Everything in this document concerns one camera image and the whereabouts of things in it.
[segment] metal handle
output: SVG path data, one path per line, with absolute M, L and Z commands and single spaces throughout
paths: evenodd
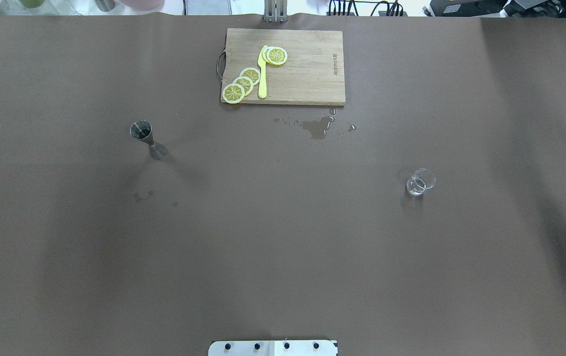
M 219 63 L 221 62 L 221 56 L 226 57 L 226 47 L 223 48 L 221 54 L 219 55 L 219 58 L 217 58 L 217 78 L 219 78 L 220 82 L 223 81 L 223 73 L 219 72 Z M 223 64 L 223 70 L 224 72 L 226 71 L 226 63 Z

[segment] knife handle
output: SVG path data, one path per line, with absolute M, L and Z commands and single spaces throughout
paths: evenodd
M 259 67 L 261 68 L 261 79 L 259 81 L 259 97 L 261 99 L 265 99 L 267 97 L 267 79 L 265 78 L 265 67 L 267 67 L 267 63 Z

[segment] logo on cutting board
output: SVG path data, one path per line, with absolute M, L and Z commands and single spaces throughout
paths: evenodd
M 338 55 L 333 54 L 333 75 L 338 74 Z

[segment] white bracket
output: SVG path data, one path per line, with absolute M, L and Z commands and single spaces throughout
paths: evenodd
M 265 0 L 265 22 L 287 22 L 287 0 Z
M 336 340 L 213 342 L 208 356 L 338 356 Z

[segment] green object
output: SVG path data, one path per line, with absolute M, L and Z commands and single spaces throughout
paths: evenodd
M 35 7 L 39 7 L 43 5 L 45 0 L 19 0 L 21 4 L 28 9 L 34 9 Z

